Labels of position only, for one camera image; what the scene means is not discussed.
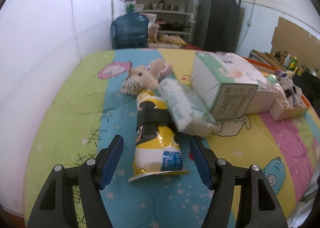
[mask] blue label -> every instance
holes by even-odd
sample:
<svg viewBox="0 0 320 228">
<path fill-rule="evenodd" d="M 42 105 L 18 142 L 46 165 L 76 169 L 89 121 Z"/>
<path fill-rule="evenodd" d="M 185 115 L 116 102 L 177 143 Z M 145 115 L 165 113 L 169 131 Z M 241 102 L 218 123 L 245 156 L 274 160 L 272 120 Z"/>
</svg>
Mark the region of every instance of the blue label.
<svg viewBox="0 0 320 228">
<path fill-rule="evenodd" d="M 179 152 L 164 151 L 162 153 L 161 171 L 179 171 L 182 170 L 182 159 Z"/>
</svg>

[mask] silver screw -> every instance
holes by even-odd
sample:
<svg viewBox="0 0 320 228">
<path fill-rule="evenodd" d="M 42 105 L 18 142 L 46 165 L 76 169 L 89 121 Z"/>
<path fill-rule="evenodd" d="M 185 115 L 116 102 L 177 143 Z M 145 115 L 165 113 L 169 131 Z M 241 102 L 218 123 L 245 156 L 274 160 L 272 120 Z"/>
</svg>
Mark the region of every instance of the silver screw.
<svg viewBox="0 0 320 228">
<path fill-rule="evenodd" d="M 60 171 L 62 169 L 62 166 L 61 165 L 56 165 L 55 167 L 54 167 L 54 170 L 55 171 Z"/>
<path fill-rule="evenodd" d="M 225 165 L 227 162 L 226 162 L 224 159 L 218 159 L 218 160 L 217 160 L 217 163 L 218 163 L 219 165 Z"/>
<path fill-rule="evenodd" d="M 94 160 L 94 159 L 89 159 L 88 161 L 87 161 L 87 165 L 94 165 L 96 163 L 96 161 Z"/>
<path fill-rule="evenodd" d="M 260 167 L 258 165 L 252 165 L 252 169 L 254 171 L 259 171 L 260 170 Z"/>
</svg>

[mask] white and green box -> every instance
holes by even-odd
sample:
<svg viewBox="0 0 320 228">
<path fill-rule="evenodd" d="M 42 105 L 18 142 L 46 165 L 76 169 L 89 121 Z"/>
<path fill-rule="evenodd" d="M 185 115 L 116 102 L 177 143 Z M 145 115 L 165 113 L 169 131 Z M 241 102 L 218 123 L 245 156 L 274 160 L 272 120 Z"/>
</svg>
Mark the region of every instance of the white and green box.
<svg viewBox="0 0 320 228">
<path fill-rule="evenodd" d="M 257 91 L 257 73 L 236 54 L 196 52 L 191 86 L 216 120 L 239 118 Z"/>
</svg>

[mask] yellow snack package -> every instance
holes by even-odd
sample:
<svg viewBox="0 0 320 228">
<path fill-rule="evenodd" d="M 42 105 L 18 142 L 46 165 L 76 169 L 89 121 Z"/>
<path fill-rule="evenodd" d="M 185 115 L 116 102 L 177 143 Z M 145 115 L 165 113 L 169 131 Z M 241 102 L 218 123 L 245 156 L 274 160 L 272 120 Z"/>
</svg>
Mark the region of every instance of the yellow snack package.
<svg viewBox="0 0 320 228">
<path fill-rule="evenodd" d="M 137 97 L 137 139 L 133 161 L 133 177 L 188 174 L 183 169 L 179 144 L 170 128 L 172 118 L 164 101 L 152 91 L 145 90 Z"/>
</svg>

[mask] tablecloth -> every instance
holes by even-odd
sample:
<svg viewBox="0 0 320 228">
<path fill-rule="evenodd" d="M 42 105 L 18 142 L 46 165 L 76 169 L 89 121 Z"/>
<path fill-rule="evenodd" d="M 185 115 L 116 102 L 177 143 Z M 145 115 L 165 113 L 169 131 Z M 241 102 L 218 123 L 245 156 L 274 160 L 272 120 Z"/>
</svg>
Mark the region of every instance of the tablecloth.
<svg viewBox="0 0 320 228">
<path fill-rule="evenodd" d="M 111 184 L 101 191 L 115 228 L 201 227 L 212 192 L 201 183 L 189 153 L 188 135 L 179 134 L 187 175 L 154 175 L 128 183 L 133 175 L 137 106 L 120 86 L 131 65 L 163 58 L 182 84 L 191 80 L 194 50 L 127 49 L 87 56 L 66 80 L 48 109 L 33 142 L 25 175 L 25 220 L 48 174 L 56 164 L 79 166 L 122 135 L 124 152 Z M 289 216 L 307 188 L 320 157 L 320 120 L 305 115 L 274 122 L 268 113 L 218 121 L 219 130 L 205 140 L 219 158 L 234 166 L 257 164 Z M 79 227 L 85 228 L 79 187 L 74 186 Z M 228 227 L 235 225 L 240 187 Z"/>
</svg>

